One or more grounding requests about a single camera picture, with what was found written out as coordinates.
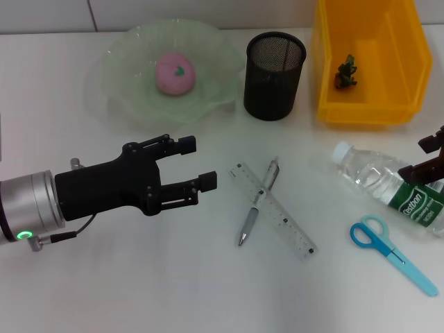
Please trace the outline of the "green glass fruit plate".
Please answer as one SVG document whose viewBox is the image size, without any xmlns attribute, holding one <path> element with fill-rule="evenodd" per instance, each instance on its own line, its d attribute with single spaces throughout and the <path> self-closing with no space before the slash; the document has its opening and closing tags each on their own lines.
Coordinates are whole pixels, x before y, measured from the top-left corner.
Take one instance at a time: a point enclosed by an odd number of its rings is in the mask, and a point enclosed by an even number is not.
<svg viewBox="0 0 444 333">
<path fill-rule="evenodd" d="M 165 53 L 181 53 L 196 71 L 194 88 L 180 96 L 161 92 L 155 66 Z M 245 60 L 221 30 L 191 19 L 161 19 L 120 35 L 101 58 L 101 87 L 114 117 L 142 128 L 195 123 L 234 102 Z"/>
</svg>

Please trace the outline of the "clear water bottle green label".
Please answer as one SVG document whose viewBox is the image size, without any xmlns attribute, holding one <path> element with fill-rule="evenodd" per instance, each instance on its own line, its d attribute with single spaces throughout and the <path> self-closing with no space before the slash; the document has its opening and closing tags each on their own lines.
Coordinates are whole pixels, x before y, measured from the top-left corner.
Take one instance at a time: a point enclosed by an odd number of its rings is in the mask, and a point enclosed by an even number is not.
<svg viewBox="0 0 444 333">
<path fill-rule="evenodd" d="M 362 192 L 444 238 L 444 180 L 409 184 L 398 173 L 407 165 L 404 161 L 347 142 L 336 145 L 332 161 L 339 173 Z"/>
</svg>

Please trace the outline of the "yellow plastic storage bin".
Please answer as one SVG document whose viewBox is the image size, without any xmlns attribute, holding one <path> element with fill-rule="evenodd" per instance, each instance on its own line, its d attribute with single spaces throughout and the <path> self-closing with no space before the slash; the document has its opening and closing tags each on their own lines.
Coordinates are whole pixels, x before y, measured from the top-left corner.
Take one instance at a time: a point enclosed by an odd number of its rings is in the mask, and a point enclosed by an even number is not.
<svg viewBox="0 0 444 333">
<path fill-rule="evenodd" d="M 357 85 L 337 89 L 349 54 Z M 433 60 L 413 0 L 316 0 L 311 55 L 319 120 L 391 126 L 420 112 Z"/>
</svg>

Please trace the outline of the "clear plastic ruler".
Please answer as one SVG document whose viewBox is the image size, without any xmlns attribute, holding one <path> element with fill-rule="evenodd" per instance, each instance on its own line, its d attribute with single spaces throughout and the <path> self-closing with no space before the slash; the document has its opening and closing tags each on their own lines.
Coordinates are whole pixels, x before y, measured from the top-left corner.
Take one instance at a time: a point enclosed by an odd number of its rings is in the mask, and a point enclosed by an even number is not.
<svg viewBox="0 0 444 333">
<path fill-rule="evenodd" d="M 236 164 L 229 170 L 229 174 L 252 203 L 252 208 L 257 210 L 256 216 L 261 215 L 264 218 L 267 225 L 279 235 L 282 242 L 300 261 L 306 262 L 318 252 L 317 245 L 247 164 Z"/>
</svg>

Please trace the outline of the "black mesh pen holder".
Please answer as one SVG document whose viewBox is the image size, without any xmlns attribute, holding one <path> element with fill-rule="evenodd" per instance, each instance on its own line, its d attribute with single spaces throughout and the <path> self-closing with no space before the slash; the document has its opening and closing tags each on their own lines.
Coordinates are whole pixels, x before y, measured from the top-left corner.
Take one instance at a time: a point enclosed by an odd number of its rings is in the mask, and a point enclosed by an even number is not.
<svg viewBox="0 0 444 333">
<path fill-rule="evenodd" d="M 246 111 L 263 121 L 287 117 L 306 57 L 305 45 L 288 33 L 272 31 L 254 37 L 246 49 Z"/>
</svg>

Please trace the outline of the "blue plastic scissors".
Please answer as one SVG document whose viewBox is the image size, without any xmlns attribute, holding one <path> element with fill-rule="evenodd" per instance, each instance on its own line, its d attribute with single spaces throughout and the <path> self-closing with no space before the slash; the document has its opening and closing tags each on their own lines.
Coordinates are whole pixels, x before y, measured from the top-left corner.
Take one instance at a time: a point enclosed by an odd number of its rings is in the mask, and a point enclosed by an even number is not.
<svg viewBox="0 0 444 333">
<path fill-rule="evenodd" d="M 378 216 L 367 215 L 353 224 L 350 227 L 350 238 L 360 248 L 378 251 L 427 296 L 436 297 L 439 294 L 436 285 L 390 240 L 387 224 Z"/>
</svg>

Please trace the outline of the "silver grey pen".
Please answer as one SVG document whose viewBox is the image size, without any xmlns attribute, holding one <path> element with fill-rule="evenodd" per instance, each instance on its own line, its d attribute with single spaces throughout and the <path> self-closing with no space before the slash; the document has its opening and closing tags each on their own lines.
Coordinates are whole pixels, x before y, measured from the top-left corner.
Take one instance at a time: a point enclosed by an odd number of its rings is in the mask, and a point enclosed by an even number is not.
<svg viewBox="0 0 444 333">
<path fill-rule="evenodd" d="M 263 186 L 257 192 L 255 200 L 253 201 L 253 206 L 250 208 L 246 220 L 244 221 L 241 232 L 239 234 L 238 246 L 242 246 L 249 237 L 252 228 L 257 220 L 259 207 L 262 204 L 262 199 L 264 198 L 266 193 L 273 188 L 279 172 L 280 167 L 278 164 L 278 157 L 275 157 L 268 166 L 268 170 L 262 182 Z"/>
</svg>

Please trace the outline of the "pink peach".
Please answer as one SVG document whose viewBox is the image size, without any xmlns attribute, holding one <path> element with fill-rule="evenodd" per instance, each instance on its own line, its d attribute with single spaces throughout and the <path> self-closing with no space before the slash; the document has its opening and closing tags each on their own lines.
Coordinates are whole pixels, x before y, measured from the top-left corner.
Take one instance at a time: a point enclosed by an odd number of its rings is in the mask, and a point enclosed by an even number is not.
<svg viewBox="0 0 444 333">
<path fill-rule="evenodd" d="M 188 93 L 196 83 L 196 71 L 191 61 L 181 53 L 165 53 L 156 62 L 155 84 L 170 96 Z"/>
</svg>

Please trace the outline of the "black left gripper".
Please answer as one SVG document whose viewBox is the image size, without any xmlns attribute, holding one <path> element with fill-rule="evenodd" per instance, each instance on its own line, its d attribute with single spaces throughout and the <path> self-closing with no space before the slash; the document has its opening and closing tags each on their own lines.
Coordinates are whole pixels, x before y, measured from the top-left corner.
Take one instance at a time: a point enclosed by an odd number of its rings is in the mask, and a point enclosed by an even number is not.
<svg viewBox="0 0 444 333">
<path fill-rule="evenodd" d="M 126 144 L 113 161 L 59 173 L 55 187 L 62 215 L 73 221 L 119 207 L 136 207 L 147 216 L 161 208 L 179 208 L 198 204 L 198 193 L 217 188 L 215 171 L 193 180 L 161 185 L 156 158 L 196 152 L 191 135 L 175 141 L 168 134 Z"/>
</svg>

